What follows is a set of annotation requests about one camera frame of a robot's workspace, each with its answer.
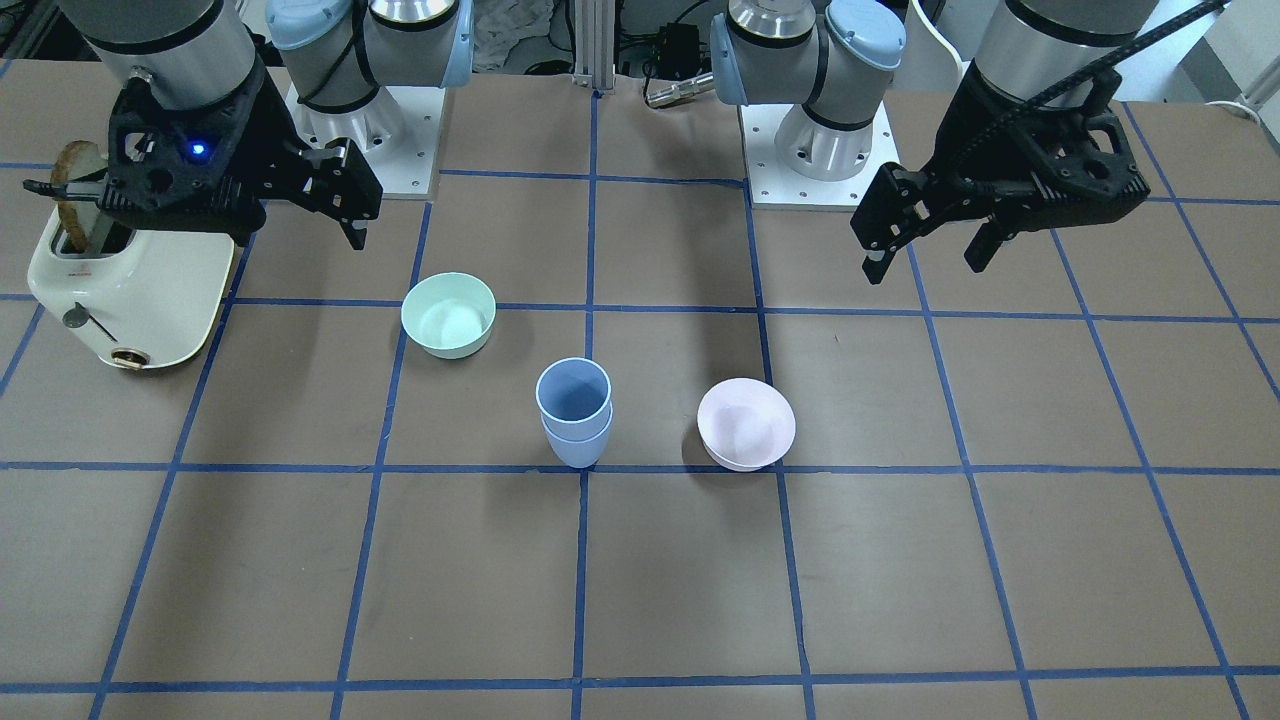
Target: stacked cups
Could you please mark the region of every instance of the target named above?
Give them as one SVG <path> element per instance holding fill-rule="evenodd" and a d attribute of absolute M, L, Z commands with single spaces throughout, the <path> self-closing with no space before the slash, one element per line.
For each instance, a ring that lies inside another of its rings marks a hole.
<path fill-rule="evenodd" d="M 557 360 L 543 370 L 534 395 L 556 456 L 570 468 L 595 465 L 613 427 L 613 386 L 604 368 L 586 357 Z"/>

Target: power adapter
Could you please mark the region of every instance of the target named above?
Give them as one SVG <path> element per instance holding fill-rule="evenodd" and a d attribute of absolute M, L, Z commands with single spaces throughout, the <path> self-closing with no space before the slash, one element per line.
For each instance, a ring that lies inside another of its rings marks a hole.
<path fill-rule="evenodd" d="M 699 74 L 700 68 L 698 26 L 668 23 L 658 28 L 655 78 L 689 79 Z"/>

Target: white bowl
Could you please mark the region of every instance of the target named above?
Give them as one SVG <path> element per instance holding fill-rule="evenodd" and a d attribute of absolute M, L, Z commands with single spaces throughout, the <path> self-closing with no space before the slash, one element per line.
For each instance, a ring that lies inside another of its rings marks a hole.
<path fill-rule="evenodd" d="M 480 278 L 440 273 L 413 286 L 401 305 L 401 325 L 413 342 L 445 360 L 484 347 L 498 302 Z"/>
<path fill-rule="evenodd" d="M 739 473 L 777 462 L 796 438 L 787 398 L 760 380 L 732 378 L 698 405 L 698 434 L 716 462 Z"/>

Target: mint green bowl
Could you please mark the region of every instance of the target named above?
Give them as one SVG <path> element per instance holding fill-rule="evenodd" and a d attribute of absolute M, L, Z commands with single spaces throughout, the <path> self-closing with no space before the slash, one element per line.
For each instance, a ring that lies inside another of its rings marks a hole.
<path fill-rule="evenodd" d="M 408 291 L 401 304 L 401 325 L 431 355 L 457 360 L 484 347 L 497 311 L 493 291 L 480 278 L 440 273 Z"/>

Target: grid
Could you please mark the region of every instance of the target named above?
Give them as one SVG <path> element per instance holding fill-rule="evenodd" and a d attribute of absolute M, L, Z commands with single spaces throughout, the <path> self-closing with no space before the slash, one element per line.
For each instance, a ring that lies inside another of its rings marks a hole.
<path fill-rule="evenodd" d="M 0 78 L 4 77 L 5 72 L 9 69 L 10 63 L 0 65 Z M 374 692 L 390 692 L 390 691 L 520 691 L 520 689 L 556 689 L 556 691 L 570 691 L 571 692 L 571 710 L 570 715 L 573 720 L 582 716 L 582 696 L 584 691 L 588 689 L 602 689 L 602 688 L 675 688 L 675 687 L 742 687 L 742 685 L 794 685 L 803 691 L 805 716 L 810 720 L 819 716 L 817 703 L 814 700 L 814 688 L 823 685 L 869 685 L 869 684 L 925 684 L 925 683 L 992 683 L 992 682 L 1014 682 L 1018 683 L 1023 702 L 1025 705 L 1027 716 L 1030 719 L 1038 717 L 1036 706 L 1036 693 L 1033 692 L 1032 683 L 1037 680 L 1065 680 L 1065 679 L 1107 679 L 1107 678 L 1185 678 L 1185 676 L 1208 676 L 1208 678 L 1224 678 L 1230 688 L 1231 698 L 1235 703 L 1235 708 L 1242 719 L 1251 717 L 1249 710 L 1245 706 L 1244 697 L 1236 683 L 1239 676 L 1275 676 L 1280 675 L 1280 665 L 1234 665 L 1230 662 L 1226 651 L 1224 650 L 1222 641 L 1219 637 L 1219 632 L 1215 626 L 1213 619 L 1210 616 L 1208 606 L 1204 597 L 1201 593 L 1199 584 L 1196 575 L 1192 573 L 1190 562 L 1188 561 L 1187 553 L 1184 551 L 1179 533 L 1174 525 L 1172 516 L 1165 501 L 1165 496 L 1161 488 L 1161 483 L 1157 475 L 1240 475 L 1240 477 L 1280 477 L 1280 468 L 1275 466 L 1225 466 L 1225 468 L 1204 468 L 1204 466 L 1175 466 L 1175 465 L 1156 465 L 1149 461 L 1147 452 L 1143 447 L 1143 441 L 1138 433 L 1138 425 L 1130 413 L 1129 405 L 1125 400 L 1125 395 L 1121 392 L 1120 382 L 1117 380 L 1116 373 L 1112 368 L 1111 360 L 1107 354 L 1107 348 L 1103 345 L 1102 334 L 1098 331 L 1098 323 L 1190 323 L 1190 324 L 1228 324 L 1235 325 L 1240 334 L 1243 336 L 1248 348 L 1257 363 L 1258 369 L 1265 375 L 1270 389 L 1275 398 L 1280 401 L 1280 389 L 1277 389 L 1275 374 L 1268 368 L 1263 354 L 1260 351 L 1254 338 L 1251 334 L 1251 328 L 1260 325 L 1275 325 L 1280 324 L 1280 318 L 1275 316 L 1243 316 L 1238 310 L 1233 299 L 1228 293 L 1226 286 L 1220 278 L 1217 270 L 1213 268 L 1204 246 L 1192 224 L 1184 206 L 1196 204 L 1216 204 L 1216 205 L 1280 205 L 1280 200 L 1222 200 L 1222 199 L 1184 199 L 1174 192 L 1174 187 L 1170 184 L 1160 160 L 1156 158 L 1155 151 L 1147 142 L 1146 136 L 1134 117 L 1133 111 L 1124 106 L 1125 115 L 1137 131 L 1137 136 L 1144 149 L 1144 151 L 1155 163 L 1161 183 L 1169 193 L 1167 199 L 1152 199 L 1152 202 L 1171 204 L 1181 222 L 1185 225 L 1187 232 L 1192 237 L 1199 256 L 1202 258 L 1207 272 L 1211 274 L 1217 291 L 1221 293 L 1226 307 L 1229 309 L 1229 315 L 1226 316 L 1192 316 L 1192 315 L 1120 315 L 1120 314 L 1094 314 L 1091 313 L 1089 306 L 1085 301 L 1085 296 L 1080 290 L 1080 284 L 1076 281 L 1075 273 L 1073 272 L 1071 263 L 1068 259 L 1066 250 L 1064 249 L 1062 240 L 1059 237 L 1057 232 L 1052 233 L 1053 247 L 1061 259 L 1064 269 L 1071 284 L 1071 291 L 1079 304 L 1079 313 L 1018 313 L 1018 311 L 964 311 L 964 310 L 934 310 L 931 307 L 928 300 L 928 292 L 925 288 L 924 274 L 920 270 L 920 265 L 916 258 L 915 249 L 911 247 L 908 251 L 908 260 L 910 263 L 911 275 L 915 284 L 915 291 L 919 297 L 920 310 L 897 310 L 897 309 L 874 309 L 874 307 L 799 307 L 799 306 L 771 306 L 765 302 L 765 293 L 762 282 L 760 272 L 760 256 L 756 247 L 756 232 L 755 232 L 755 218 L 750 209 L 750 190 L 745 179 L 732 179 L 732 178 L 694 178 L 694 179 L 672 179 L 672 178 L 657 178 L 657 177 L 631 177 L 631 176 L 609 176 L 598 172 L 598 143 L 599 143 L 599 113 L 600 113 L 600 97 L 593 96 L 590 100 L 590 169 L 588 173 L 535 173 L 535 172 L 504 172 L 504 170 L 472 170 L 472 169 L 444 169 L 442 174 L 444 176 L 471 176 L 471 177 L 502 177 L 502 178 L 541 178 L 541 179 L 573 179 L 585 181 L 588 183 L 589 201 L 588 201 L 588 245 L 586 245 L 586 301 L 584 304 L 554 304 L 554 302 L 502 302 L 500 309 L 504 310 L 525 310 L 525 311 L 575 311 L 582 313 L 584 315 L 584 354 L 588 357 L 594 355 L 594 341 L 595 341 L 595 314 L 599 311 L 611 313 L 709 313 L 709 314 L 742 314 L 754 315 L 756 320 L 756 327 L 759 332 L 759 343 L 762 347 L 762 363 L 764 379 L 773 383 L 773 364 L 769 351 L 769 323 L 768 319 L 774 315 L 852 315 L 852 316 L 896 316 L 896 318 L 919 318 L 924 323 L 928 331 L 928 340 L 933 354 L 933 363 L 937 369 L 938 382 L 942 388 L 942 395 L 946 401 L 946 409 L 950 421 L 950 428 L 954 434 L 955 447 L 960 459 L 959 464 L 942 464 L 942 465 L 791 465 L 791 464 L 777 464 L 771 470 L 776 478 L 778 507 L 780 507 L 780 520 L 782 528 L 782 543 L 783 553 L 786 559 L 786 574 L 788 580 L 788 594 L 791 600 L 792 620 L 795 625 L 796 634 L 796 656 L 799 662 L 799 673 L 794 674 L 772 674 L 772 675 L 680 675 L 680 676 L 611 676 L 611 678 L 591 678 L 586 676 L 584 673 L 584 646 L 585 646 L 585 633 L 586 633 L 586 588 L 588 588 L 588 527 L 589 527 L 589 512 L 590 512 L 590 487 L 591 479 L 596 475 L 611 475 L 611 474 L 671 474 L 671 473 L 698 473 L 698 474 L 727 474 L 723 470 L 713 465 L 598 465 L 590 470 L 571 470 L 562 466 L 554 465 L 460 465 L 460 464 L 442 464 L 442 465 L 422 465 L 422 464 L 393 464 L 388 462 L 388 442 L 393 429 L 396 410 L 397 410 L 397 397 L 401 382 L 401 372 L 404 364 L 406 354 L 406 336 L 398 333 L 396 348 L 394 348 L 394 361 L 390 372 L 390 380 L 387 388 L 387 404 L 385 413 L 381 420 L 381 432 L 379 434 L 379 443 L 376 450 L 375 460 L 371 465 L 369 464 L 229 464 L 229 462 L 192 462 L 184 461 L 184 451 L 187 448 L 187 442 L 192 433 L 192 425 L 196 420 L 197 411 L 201 406 L 201 401 L 205 396 L 205 389 L 209 382 L 210 373 L 218 359 L 219 350 L 221 347 L 223 336 L 232 320 L 236 307 L 250 306 L 250 305 L 266 305 L 266 306 L 308 306 L 308 305 L 328 305 L 328 306 L 367 306 L 367 307 L 396 307 L 398 302 L 389 300 L 342 300 L 342 299 L 312 299 L 312 297 L 294 297 L 294 299 L 274 299 L 274 297 L 242 297 L 241 284 L 244 277 L 246 268 L 251 261 L 253 255 L 255 241 L 251 240 L 248 246 L 244 249 L 236 266 L 236 272 L 232 279 L 229 292 L 225 301 L 223 302 L 220 316 L 216 328 L 212 333 L 212 340 L 210 341 L 209 350 L 205 354 L 204 363 L 200 370 L 198 379 L 195 386 L 195 392 L 191 398 L 189 406 L 186 413 L 186 419 L 182 424 L 180 433 L 178 436 L 177 446 L 173 450 L 173 455 L 168 462 L 113 462 L 113 461 L 29 461 L 23 460 L 18 452 L 10 450 L 13 455 L 3 457 L 0 462 L 4 470 L 60 470 L 60 469 L 82 469 L 82 470 L 113 470 L 113 471 L 161 471 L 164 473 L 164 483 L 160 489 L 159 500 L 150 523 L 146 539 L 143 542 L 143 550 L 138 557 L 136 573 L 128 597 L 125 600 L 120 620 L 116 628 L 114 641 L 111 643 L 110 652 L 108 655 L 106 664 L 102 669 L 101 678 L 97 683 L 6 683 L 0 682 L 0 696 L 3 694 L 92 694 L 93 701 L 90 708 L 90 719 L 96 720 L 101 712 L 104 703 L 109 696 L 114 694 L 128 694 L 128 693 L 183 693 L 183 692 L 197 692 L 197 693 L 278 693 L 278 692 L 297 692 L 297 693 L 329 693 L 332 694 L 330 705 L 330 717 L 337 720 L 342 716 L 344 700 L 347 700 L 352 693 L 374 693 Z M 0 163 L 0 168 L 4 169 L 46 169 L 47 165 L 41 165 L 37 163 Z M 596 304 L 595 301 L 595 269 L 596 269 L 596 204 L 598 204 L 598 188 L 600 183 L 658 183 L 658 184 L 675 184 L 675 186 L 722 186 L 740 188 L 744 197 L 745 211 L 745 227 L 746 227 L 746 242 L 750 255 L 750 270 L 751 270 L 751 290 L 754 293 L 754 306 L 736 306 L 736 305 L 604 305 Z M 417 247 L 412 266 L 412 273 L 408 278 L 406 286 L 411 287 L 413 282 L 419 278 L 422 268 L 424 252 L 429 242 L 429 229 L 431 220 L 431 206 L 428 205 L 420 223 L 420 232 L 417 238 Z M 860 278 L 852 277 L 856 273 L 851 272 L 850 282 L 860 282 Z M 8 293 L 0 296 L 0 301 L 6 302 L 31 302 L 33 299 L 29 295 L 23 293 Z M 0 397 L 8 389 L 17 369 L 22 364 L 23 355 L 26 354 L 32 337 L 44 316 L 41 307 L 36 306 L 29 322 L 27 323 L 22 337 L 17 345 L 12 359 L 8 361 L 5 373 L 0 378 Z M 1106 378 L 1108 380 L 1110 388 L 1114 393 L 1115 402 L 1119 406 L 1120 414 L 1124 419 L 1125 428 L 1132 438 L 1134 450 L 1139 462 L 1135 465 L 1064 465 L 1064 464 L 975 464 L 970 461 L 969 450 L 965 441 L 965 433 L 960 423 L 960 413 L 957 410 L 955 393 L 952 392 L 952 380 L 948 375 L 947 360 L 943 355 L 943 343 L 940 340 L 940 332 L 936 325 L 937 319 L 948 318 L 963 318 L 963 319 L 1029 319 L 1029 320 L 1062 320 L 1073 323 L 1083 323 L 1092 338 L 1093 346 L 1098 354 L 1098 359 L 1106 372 Z M 579 519 L 577 519 L 577 556 L 576 556 L 576 570 L 575 570 L 575 589 L 573 589 L 573 651 L 572 651 L 572 675 L 567 678 L 507 678 L 507 679 L 352 679 L 349 676 L 352 653 L 356 644 L 357 624 L 361 614 L 364 591 L 366 582 L 366 571 L 370 562 L 370 552 L 374 542 L 374 530 L 378 523 L 379 515 L 379 497 L 381 492 L 381 482 L 385 474 L 477 474 L 477 473 L 524 473 L 529 470 L 536 470 L 539 473 L 547 474 L 566 474 L 576 475 L 579 480 Z M 148 562 L 151 560 L 151 552 L 155 547 L 161 520 L 165 515 L 166 505 L 170 497 L 170 492 L 174 487 L 175 478 L 179 473 L 314 473 L 314 474 L 328 474 L 328 473 L 369 473 L 371 475 L 371 486 L 367 502 L 367 512 L 364 521 L 362 539 L 358 552 L 358 562 L 356 569 L 356 579 L 351 592 L 349 611 L 347 614 L 346 632 L 343 635 L 340 660 L 338 665 L 338 674 L 333 679 L 316 679 L 310 682 L 221 682 L 221 680 L 193 680 L 193 682 L 123 682 L 115 679 L 116 664 L 119 661 L 122 648 L 124 646 L 125 634 L 128 632 L 134 607 L 138 601 L 140 592 L 148 570 Z M 959 474 L 963 475 L 968 483 L 969 495 L 973 502 L 973 511 L 977 518 L 978 528 L 982 536 L 982 544 L 986 552 L 987 562 L 992 575 L 997 601 L 1000 605 L 1000 612 L 1007 633 L 1009 648 L 1014 661 L 1012 670 L 989 670 L 989 671 L 925 671 L 925 673 L 863 673 L 863 674 L 831 674 L 831 673 L 814 673 L 810 667 L 808 659 L 806 643 L 805 643 L 805 619 L 804 607 L 801 603 L 801 584 L 800 575 L 796 565 L 796 547 L 795 538 L 792 533 L 792 512 L 791 503 L 788 501 L 788 479 L 795 475 L 804 474 L 818 474 L 818 473 L 837 473 L 847 475 L 881 475 L 881 474 L 895 474 L 895 475 L 947 475 Z M 1001 571 L 1000 552 L 992 536 L 992 530 L 988 524 L 988 516 L 984 506 L 983 493 L 980 491 L 977 477 L 986 474 L 1014 474 L 1014 473 L 1055 473 L 1055 474 L 1071 474 L 1071 473 L 1105 473 L 1115 475 L 1135 475 L 1142 477 L 1147 480 L 1152 497 L 1160 510 L 1165 529 L 1169 536 L 1169 542 L 1171 543 L 1174 552 L 1176 555 L 1180 570 L 1185 578 L 1187 585 L 1192 593 L 1196 602 L 1196 609 L 1199 614 L 1201 621 L 1204 625 L 1204 630 L 1212 644 L 1213 653 L 1217 659 L 1216 665 L 1176 665 L 1176 666 L 1117 666 L 1117 667 L 1059 667 L 1059 669 L 1029 669 L 1023 657 L 1021 643 L 1019 642 L 1018 626 L 1015 624 L 1015 612 L 1011 607 L 1010 600 L 1007 597 L 1004 575 Z"/>

